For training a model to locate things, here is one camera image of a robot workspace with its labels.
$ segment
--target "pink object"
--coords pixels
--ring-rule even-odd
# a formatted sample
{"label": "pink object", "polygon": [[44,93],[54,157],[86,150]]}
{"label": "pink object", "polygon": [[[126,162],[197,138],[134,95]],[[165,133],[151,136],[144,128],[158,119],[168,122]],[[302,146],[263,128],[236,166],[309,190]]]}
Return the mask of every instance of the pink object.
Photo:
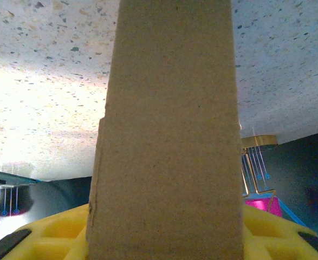
{"label": "pink object", "polygon": [[[245,201],[245,203],[247,205],[255,207],[259,210],[267,211],[269,200],[270,200],[270,198],[248,199]],[[281,218],[283,217],[277,197],[274,197],[274,199],[272,201],[270,213],[277,215],[278,217],[281,217]]]}

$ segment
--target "cardboard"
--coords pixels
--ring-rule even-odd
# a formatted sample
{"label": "cardboard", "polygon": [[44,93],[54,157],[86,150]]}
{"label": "cardboard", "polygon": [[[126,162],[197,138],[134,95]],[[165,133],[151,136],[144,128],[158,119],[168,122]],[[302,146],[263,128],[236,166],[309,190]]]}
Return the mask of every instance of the cardboard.
{"label": "cardboard", "polygon": [[89,259],[243,259],[228,0],[120,3]]}

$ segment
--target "dark wall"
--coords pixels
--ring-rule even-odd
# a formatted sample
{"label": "dark wall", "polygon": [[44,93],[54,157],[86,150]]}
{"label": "dark wall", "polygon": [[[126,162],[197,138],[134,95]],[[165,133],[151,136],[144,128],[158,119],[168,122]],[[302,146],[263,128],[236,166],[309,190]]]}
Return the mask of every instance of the dark wall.
{"label": "dark wall", "polygon": [[318,232],[318,134],[265,150],[263,157],[268,186]]}

